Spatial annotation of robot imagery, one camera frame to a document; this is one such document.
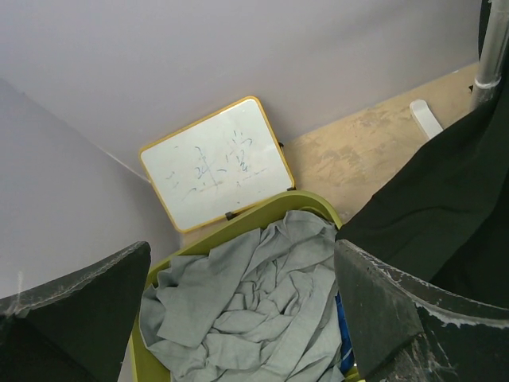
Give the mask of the black t-shirt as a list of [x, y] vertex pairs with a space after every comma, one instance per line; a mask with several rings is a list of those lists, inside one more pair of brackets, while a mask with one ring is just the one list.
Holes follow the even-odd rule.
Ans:
[[495, 96], [428, 141], [337, 233], [454, 294], [508, 305], [508, 67]]

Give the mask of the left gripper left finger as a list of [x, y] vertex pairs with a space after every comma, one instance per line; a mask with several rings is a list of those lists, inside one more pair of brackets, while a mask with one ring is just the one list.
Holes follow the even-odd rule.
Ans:
[[3, 381], [116, 381], [151, 263], [147, 242], [1, 300]]

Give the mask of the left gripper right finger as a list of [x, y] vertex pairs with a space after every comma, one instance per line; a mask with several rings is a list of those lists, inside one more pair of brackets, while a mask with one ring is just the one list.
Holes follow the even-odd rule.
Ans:
[[365, 381], [506, 381], [508, 311], [425, 282], [347, 240], [336, 281]]

